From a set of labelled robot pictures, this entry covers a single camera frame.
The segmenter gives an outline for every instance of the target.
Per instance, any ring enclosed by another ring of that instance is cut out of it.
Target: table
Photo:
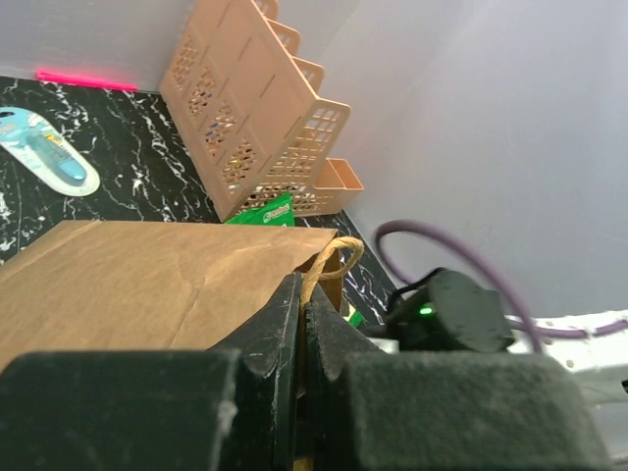
[[[64,220],[219,223],[159,94],[0,78],[0,106],[46,118],[101,179],[87,197],[64,196],[0,148],[0,264]],[[297,223],[360,237],[344,212]],[[369,249],[344,281],[345,297],[370,322],[392,289]]]

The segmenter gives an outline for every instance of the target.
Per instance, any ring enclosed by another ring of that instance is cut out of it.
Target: wall
[[[625,1],[362,0],[320,56],[322,94],[353,108],[335,148],[367,188],[350,216],[464,237],[537,316],[628,308],[626,50]],[[464,267],[387,247],[417,278]],[[628,451],[626,406],[596,413]]]
[[[9,3],[0,15],[0,76],[33,79],[47,67],[156,90],[192,0]]]

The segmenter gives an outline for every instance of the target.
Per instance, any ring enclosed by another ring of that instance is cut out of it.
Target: pink marker
[[[117,83],[114,81],[102,80],[100,78],[90,78],[83,76],[66,76],[64,74],[56,74],[46,72],[41,69],[36,72],[37,79],[41,81],[55,81],[66,85],[90,86],[92,88],[108,88],[110,90],[137,91],[135,85],[129,83]]]

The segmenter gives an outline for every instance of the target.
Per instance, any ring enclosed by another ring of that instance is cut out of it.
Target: brown paper bag
[[[0,267],[0,368],[33,350],[208,348],[335,235],[64,222]],[[326,288],[338,308],[341,281],[332,282]]]

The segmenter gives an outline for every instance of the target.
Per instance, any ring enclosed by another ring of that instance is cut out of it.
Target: green packaging
[[[294,226],[292,195],[285,193],[269,201],[263,208],[242,211],[225,224],[248,224],[252,226]]]

